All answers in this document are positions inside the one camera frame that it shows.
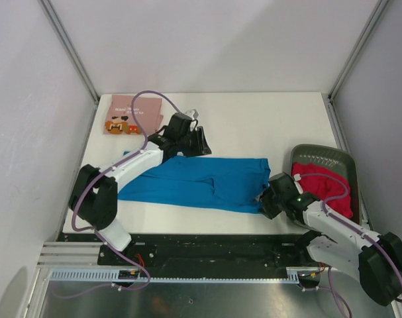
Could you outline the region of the blue t shirt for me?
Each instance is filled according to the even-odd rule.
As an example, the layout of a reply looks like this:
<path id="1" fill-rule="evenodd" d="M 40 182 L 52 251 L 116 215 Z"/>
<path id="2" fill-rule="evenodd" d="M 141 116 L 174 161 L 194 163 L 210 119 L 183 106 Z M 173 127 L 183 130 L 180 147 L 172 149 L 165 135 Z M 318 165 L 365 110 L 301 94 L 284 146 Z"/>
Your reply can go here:
<path id="1" fill-rule="evenodd" d="M 270 173 L 266 158 L 176 156 L 129 182 L 118 199 L 257 214 Z"/>

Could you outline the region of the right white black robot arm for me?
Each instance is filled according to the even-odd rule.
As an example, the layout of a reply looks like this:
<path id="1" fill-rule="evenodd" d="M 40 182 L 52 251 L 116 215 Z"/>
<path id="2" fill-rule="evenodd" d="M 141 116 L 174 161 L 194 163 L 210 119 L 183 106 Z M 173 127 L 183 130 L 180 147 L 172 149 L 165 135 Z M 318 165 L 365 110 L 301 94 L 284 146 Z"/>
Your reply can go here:
<path id="1" fill-rule="evenodd" d="M 281 212 L 307 228 L 294 249 L 302 266 L 322 262 L 358 281 L 377 304 L 402 301 L 402 240 L 379 234 L 337 213 L 327 200 L 302 189 L 302 176 L 280 173 L 257 197 L 261 212 L 273 219 Z"/>

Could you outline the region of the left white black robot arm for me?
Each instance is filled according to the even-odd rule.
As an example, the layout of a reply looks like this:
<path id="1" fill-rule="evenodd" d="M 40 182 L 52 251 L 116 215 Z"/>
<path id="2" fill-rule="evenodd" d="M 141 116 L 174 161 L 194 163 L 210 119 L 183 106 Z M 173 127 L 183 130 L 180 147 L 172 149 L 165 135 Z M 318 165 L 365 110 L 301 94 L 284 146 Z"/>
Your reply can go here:
<path id="1" fill-rule="evenodd" d="M 129 264 L 135 257 L 131 235 L 117 217 L 120 190 L 178 154 L 210 155 L 204 129 L 197 118 L 194 109 L 175 113 L 167 125 L 147 138 L 140 150 L 129 152 L 108 166 L 87 164 L 80 169 L 68 202 L 73 211 L 72 221 L 79 217 L 88 222 L 113 247 L 111 255 L 119 264 Z"/>

